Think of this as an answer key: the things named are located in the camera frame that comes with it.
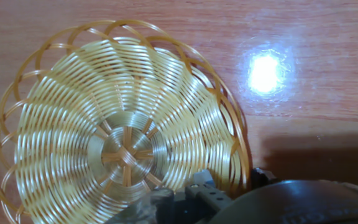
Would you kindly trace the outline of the gripper right finger with clear pad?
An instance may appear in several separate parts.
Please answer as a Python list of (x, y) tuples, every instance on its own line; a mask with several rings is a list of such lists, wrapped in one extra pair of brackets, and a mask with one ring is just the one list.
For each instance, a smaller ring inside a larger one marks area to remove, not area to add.
[(250, 179), (251, 186), (253, 189), (277, 183), (277, 178), (273, 175), (272, 172), (268, 170), (263, 170), (259, 167), (251, 170)]

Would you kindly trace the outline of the gripper left finger with clear pad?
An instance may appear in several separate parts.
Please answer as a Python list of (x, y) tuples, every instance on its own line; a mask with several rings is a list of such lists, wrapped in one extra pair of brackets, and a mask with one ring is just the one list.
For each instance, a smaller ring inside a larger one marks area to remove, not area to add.
[(196, 172), (183, 190), (175, 193), (174, 223), (205, 224), (228, 207), (232, 199), (216, 188), (208, 170)]

